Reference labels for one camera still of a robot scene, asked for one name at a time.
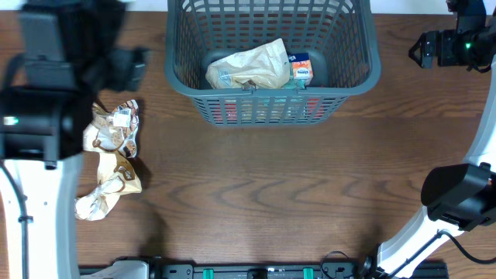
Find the orange pasta bag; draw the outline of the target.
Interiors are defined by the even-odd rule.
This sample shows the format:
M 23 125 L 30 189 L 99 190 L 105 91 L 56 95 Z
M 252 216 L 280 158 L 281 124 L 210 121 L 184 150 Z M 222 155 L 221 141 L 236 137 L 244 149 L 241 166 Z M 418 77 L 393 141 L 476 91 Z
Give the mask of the orange pasta bag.
M 227 125 L 315 123 L 331 105 L 318 98 L 239 98 L 208 104 L 215 124 Z

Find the clear cookie snack bag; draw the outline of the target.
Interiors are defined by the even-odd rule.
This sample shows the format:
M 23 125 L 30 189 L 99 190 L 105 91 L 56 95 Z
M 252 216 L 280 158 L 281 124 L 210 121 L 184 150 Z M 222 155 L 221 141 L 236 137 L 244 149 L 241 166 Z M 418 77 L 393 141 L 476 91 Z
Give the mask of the clear cookie snack bag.
M 118 105 L 111 112 L 94 103 L 93 120 L 84 130 L 84 151 L 119 152 L 125 158 L 136 157 L 138 153 L 136 137 L 140 127 L 139 112 L 140 108 L 135 99 Z

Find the multicolour tissue pack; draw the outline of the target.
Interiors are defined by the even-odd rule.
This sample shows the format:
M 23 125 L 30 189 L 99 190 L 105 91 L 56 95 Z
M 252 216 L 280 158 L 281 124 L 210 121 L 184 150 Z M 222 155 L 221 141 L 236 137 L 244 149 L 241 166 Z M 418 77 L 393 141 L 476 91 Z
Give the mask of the multicolour tissue pack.
M 314 77 L 309 54 L 290 54 L 288 59 L 291 64 L 291 78 L 303 87 L 309 86 Z

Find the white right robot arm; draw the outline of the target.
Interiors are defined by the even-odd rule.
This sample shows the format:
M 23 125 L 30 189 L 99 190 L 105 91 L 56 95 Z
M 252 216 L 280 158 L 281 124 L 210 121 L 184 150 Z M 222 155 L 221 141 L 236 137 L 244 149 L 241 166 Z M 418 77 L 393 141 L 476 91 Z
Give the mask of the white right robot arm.
M 164 72 L 206 122 L 223 129 L 304 129 L 326 121 L 348 98 L 371 90 L 381 75 L 368 1 L 171 1 Z M 228 58 L 281 43 L 282 57 L 313 63 L 310 84 L 265 89 L 236 85 Z M 447 240 L 495 221 L 495 97 L 463 163 L 433 169 L 419 210 L 363 261 L 321 263 L 324 278 L 408 278 Z

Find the beige snack pouch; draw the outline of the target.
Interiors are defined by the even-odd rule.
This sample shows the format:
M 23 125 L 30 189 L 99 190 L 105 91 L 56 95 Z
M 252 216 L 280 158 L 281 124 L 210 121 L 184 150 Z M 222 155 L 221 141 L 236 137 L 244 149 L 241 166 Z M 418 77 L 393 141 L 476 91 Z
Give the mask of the beige snack pouch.
M 212 62 L 205 74 L 214 89 L 278 89 L 290 76 L 290 62 L 281 38 Z

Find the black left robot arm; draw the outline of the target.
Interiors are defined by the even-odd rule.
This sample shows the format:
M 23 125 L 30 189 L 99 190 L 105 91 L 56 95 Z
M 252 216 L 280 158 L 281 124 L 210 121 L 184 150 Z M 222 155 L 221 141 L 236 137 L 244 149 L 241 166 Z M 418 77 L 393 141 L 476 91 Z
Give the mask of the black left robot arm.
M 116 46 L 127 2 L 29 0 L 1 84 L 1 196 L 12 278 L 77 278 L 74 199 L 100 91 L 136 91 L 148 51 Z

